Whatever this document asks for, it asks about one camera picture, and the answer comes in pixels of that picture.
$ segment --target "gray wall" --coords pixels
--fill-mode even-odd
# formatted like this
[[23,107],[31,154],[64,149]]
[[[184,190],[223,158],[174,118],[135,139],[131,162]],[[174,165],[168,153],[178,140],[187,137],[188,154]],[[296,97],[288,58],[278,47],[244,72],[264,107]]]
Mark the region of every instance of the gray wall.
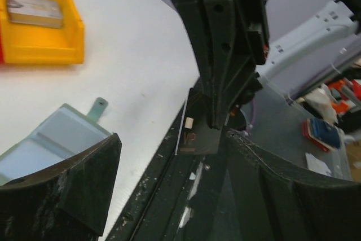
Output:
[[[275,40],[288,31],[313,16],[330,0],[269,0],[267,4],[268,23],[271,40]],[[306,78],[310,78],[318,71],[329,65],[339,50],[347,45],[347,41],[336,42],[313,53],[301,63],[295,64],[282,74],[278,75],[275,83],[287,91],[302,85]]]

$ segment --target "yellow bin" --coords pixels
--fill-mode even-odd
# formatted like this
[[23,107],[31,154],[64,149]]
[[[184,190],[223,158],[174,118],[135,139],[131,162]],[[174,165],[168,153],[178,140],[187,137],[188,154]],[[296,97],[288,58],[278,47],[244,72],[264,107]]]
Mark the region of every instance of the yellow bin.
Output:
[[73,0],[55,1],[63,13],[61,29],[11,23],[6,0],[0,0],[0,63],[83,63],[84,24]]

